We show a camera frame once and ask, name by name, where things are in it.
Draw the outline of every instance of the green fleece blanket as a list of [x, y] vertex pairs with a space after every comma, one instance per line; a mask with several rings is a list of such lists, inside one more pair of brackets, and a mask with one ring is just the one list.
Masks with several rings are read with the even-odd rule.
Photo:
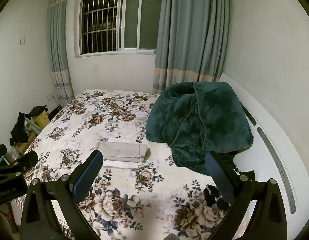
[[233, 168], [233, 157], [248, 149], [253, 135], [242, 106], [225, 82], [184, 82], [157, 99], [146, 125], [149, 141], [167, 143], [174, 163], [201, 174], [205, 154], [215, 151]]

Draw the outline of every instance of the blue-gray curtain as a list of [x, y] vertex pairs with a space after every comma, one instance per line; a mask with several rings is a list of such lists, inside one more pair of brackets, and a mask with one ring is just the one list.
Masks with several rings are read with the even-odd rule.
[[67, 0], [51, 0], [49, 12], [52, 76], [62, 107], [73, 99], [65, 45], [66, 5]]
[[153, 92], [218, 81], [227, 47], [229, 0], [162, 0]]

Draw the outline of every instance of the cardboard box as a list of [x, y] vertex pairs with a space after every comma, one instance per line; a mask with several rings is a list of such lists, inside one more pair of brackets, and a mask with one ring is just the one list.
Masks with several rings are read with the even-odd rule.
[[28, 139], [28, 142], [27, 143], [17, 143], [16, 144], [16, 149], [18, 149], [18, 151], [20, 152], [21, 155], [23, 155], [25, 153], [25, 151], [29, 148], [30, 144], [34, 141], [34, 139], [36, 138], [37, 136], [32, 133], [30, 134], [30, 137]]

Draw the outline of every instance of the window pane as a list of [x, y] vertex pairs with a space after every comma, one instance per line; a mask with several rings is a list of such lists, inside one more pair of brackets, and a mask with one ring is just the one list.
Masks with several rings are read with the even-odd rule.
[[140, 49], [156, 49], [161, 0], [142, 0]]
[[118, 35], [119, 35], [119, 44], [118, 44], [118, 48], [121, 48], [121, 20], [122, 20], [122, 3], [123, 3], [123, 0], [121, 0], [121, 2], [120, 2], [120, 19], [119, 19], [119, 21], [120, 21], [120, 23], [119, 23], [119, 33], [118, 33]]
[[126, 1], [126, 16], [124, 21], [124, 47], [136, 48], [136, 33], [138, 24], [139, 0]]
[[114, 51], [118, 0], [84, 0], [82, 53]]

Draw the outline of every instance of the yellow box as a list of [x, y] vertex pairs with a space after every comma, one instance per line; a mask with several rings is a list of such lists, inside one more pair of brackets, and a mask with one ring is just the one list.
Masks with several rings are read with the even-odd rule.
[[33, 117], [34, 122], [41, 128], [45, 128], [50, 123], [47, 112], [44, 110], [40, 115]]

